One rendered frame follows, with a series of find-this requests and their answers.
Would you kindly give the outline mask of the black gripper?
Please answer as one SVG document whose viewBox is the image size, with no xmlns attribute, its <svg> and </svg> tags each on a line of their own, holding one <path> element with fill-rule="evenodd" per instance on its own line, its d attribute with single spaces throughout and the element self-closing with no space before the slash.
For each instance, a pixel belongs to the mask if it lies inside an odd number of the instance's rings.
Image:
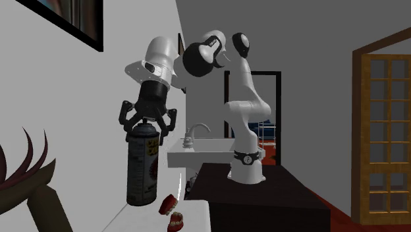
<svg viewBox="0 0 411 232">
<path fill-rule="evenodd" d="M 131 132 L 133 126 L 143 118 L 155 119 L 161 129 L 159 145 L 163 145 L 163 139 L 174 131 L 177 121 L 177 110 L 166 109 L 168 88 L 166 85 L 154 81 L 144 81 L 140 88 L 138 101 L 133 104 L 129 101 L 123 101 L 119 113 L 119 123 L 123 126 L 124 131 Z M 136 110 L 134 116 L 127 119 L 127 113 L 132 109 Z M 166 125 L 163 119 L 164 114 L 170 118 L 170 124 Z"/>
</svg>

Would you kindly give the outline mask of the dark spray can yellow label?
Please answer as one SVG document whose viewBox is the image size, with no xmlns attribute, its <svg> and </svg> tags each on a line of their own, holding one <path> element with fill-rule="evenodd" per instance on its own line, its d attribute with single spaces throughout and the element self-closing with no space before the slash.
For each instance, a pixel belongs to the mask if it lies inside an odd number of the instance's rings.
<svg viewBox="0 0 411 232">
<path fill-rule="evenodd" d="M 145 206 L 157 198 L 159 135 L 156 128 L 144 119 L 126 136 L 126 201 L 131 206 Z"/>
</svg>

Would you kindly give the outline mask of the white sink with faucet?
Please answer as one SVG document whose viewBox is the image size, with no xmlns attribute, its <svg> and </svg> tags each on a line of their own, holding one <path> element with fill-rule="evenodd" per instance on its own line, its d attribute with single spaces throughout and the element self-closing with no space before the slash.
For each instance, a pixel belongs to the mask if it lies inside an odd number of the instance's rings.
<svg viewBox="0 0 411 232">
<path fill-rule="evenodd" d="M 187 128 L 184 138 L 167 152 L 168 167 L 185 167 L 199 171 L 203 163 L 230 163 L 234 156 L 233 138 L 194 138 L 198 127 L 208 130 L 203 123 Z"/>
</svg>

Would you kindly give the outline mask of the red wind-up teeth toy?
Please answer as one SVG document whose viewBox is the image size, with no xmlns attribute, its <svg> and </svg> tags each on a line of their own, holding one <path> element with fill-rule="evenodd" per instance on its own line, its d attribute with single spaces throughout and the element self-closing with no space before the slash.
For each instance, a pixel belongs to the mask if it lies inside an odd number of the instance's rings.
<svg viewBox="0 0 411 232">
<path fill-rule="evenodd" d="M 167 197 L 165 197 L 162 201 L 161 206 L 159 208 L 159 213 L 161 215 L 168 216 L 175 209 L 177 204 L 178 200 L 172 194 L 170 194 Z"/>
<path fill-rule="evenodd" d="M 167 232 L 179 232 L 184 226 L 184 218 L 180 212 L 171 214 L 170 222 L 167 226 Z"/>
</svg>

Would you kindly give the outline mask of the black framed doorway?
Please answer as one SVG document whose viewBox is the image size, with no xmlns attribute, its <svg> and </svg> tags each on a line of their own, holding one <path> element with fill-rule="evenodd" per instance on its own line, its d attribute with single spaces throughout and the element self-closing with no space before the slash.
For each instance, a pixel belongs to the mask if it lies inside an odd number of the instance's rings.
<svg viewBox="0 0 411 232">
<path fill-rule="evenodd" d="M 275 145 L 276 153 L 273 156 L 275 158 L 275 165 L 281 165 L 281 71 L 252 71 L 252 75 L 264 75 L 275 76 Z M 230 71 L 224 71 L 224 102 L 229 100 L 229 75 Z"/>
</svg>

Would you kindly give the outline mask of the dark red leafed plant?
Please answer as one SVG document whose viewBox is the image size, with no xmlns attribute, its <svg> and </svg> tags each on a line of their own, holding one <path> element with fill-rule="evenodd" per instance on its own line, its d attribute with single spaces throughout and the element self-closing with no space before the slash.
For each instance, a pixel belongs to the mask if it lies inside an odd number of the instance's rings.
<svg viewBox="0 0 411 232">
<path fill-rule="evenodd" d="M 26 135 L 27 154 L 20 166 L 7 176 L 7 160 L 0 146 L 0 215 L 26 202 L 38 232 L 74 232 L 57 191 L 49 186 L 56 161 L 47 165 L 48 140 L 44 138 L 43 152 L 32 165 L 33 144 Z"/>
</svg>

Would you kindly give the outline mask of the black robot stand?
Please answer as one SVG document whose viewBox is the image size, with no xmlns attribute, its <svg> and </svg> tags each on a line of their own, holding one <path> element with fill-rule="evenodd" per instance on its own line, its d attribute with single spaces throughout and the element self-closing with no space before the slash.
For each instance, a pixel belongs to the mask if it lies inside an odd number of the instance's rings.
<svg viewBox="0 0 411 232">
<path fill-rule="evenodd" d="M 209 204 L 211 232 L 331 232 L 330 209 L 280 165 L 265 165 L 265 180 L 228 179 L 230 166 L 203 163 L 190 200 Z"/>
</svg>

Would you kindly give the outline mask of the wooden glazed door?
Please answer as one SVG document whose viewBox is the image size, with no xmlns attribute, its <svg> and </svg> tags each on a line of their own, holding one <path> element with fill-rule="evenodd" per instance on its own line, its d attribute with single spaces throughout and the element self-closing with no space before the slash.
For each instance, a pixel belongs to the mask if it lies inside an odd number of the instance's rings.
<svg viewBox="0 0 411 232">
<path fill-rule="evenodd" d="M 411 225 L 411 55 L 373 52 L 411 38 L 411 27 L 352 52 L 351 220 L 361 225 Z M 408 161 L 370 161 L 371 59 L 409 58 Z"/>
</svg>

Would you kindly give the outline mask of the brown framed wall mirror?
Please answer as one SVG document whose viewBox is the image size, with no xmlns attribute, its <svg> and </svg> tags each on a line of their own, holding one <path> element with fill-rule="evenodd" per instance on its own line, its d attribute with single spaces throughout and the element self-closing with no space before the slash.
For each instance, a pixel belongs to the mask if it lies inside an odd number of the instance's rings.
<svg viewBox="0 0 411 232">
<path fill-rule="evenodd" d="M 183 54 L 184 54 L 184 43 L 182 40 L 182 34 L 178 33 L 178 54 L 179 57 L 177 59 L 178 62 L 178 79 L 180 81 L 180 89 L 182 90 L 182 92 L 184 94 L 186 94 L 186 87 L 187 87 L 187 83 L 186 83 L 186 71 L 184 69 L 184 65 L 182 62 L 182 58 L 183 58 Z"/>
</svg>

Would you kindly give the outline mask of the black framed wall picture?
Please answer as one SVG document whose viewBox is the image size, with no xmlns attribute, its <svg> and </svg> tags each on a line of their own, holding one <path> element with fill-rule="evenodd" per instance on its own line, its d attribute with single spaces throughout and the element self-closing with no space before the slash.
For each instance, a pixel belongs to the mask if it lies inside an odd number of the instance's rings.
<svg viewBox="0 0 411 232">
<path fill-rule="evenodd" d="M 75 38 L 103 52 L 103 0 L 16 0 Z"/>
</svg>

